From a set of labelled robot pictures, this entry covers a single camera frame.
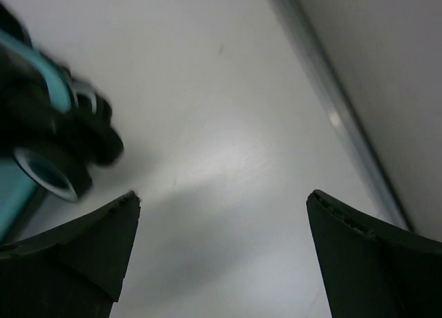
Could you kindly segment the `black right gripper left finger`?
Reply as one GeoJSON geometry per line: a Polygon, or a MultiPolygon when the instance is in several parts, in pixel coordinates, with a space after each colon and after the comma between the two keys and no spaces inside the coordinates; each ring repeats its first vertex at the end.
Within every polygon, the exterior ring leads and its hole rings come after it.
{"type": "Polygon", "coordinates": [[[1,246],[2,317],[109,317],[140,217],[133,191],[38,235],[1,246]]]}

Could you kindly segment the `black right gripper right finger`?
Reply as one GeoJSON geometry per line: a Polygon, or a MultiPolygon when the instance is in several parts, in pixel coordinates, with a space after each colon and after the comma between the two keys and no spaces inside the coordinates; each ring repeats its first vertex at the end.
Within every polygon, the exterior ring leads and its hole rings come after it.
{"type": "Polygon", "coordinates": [[[333,317],[440,317],[441,243],[321,190],[307,214],[333,317]]]}

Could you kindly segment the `teal suitcase with grey lining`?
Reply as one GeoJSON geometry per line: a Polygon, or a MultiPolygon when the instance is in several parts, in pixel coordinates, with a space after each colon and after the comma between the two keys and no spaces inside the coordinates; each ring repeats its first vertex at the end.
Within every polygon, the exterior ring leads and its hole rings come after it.
{"type": "Polygon", "coordinates": [[[1,7],[1,241],[18,234],[48,194],[77,202],[124,145],[112,106],[32,42],[1,7]]]}

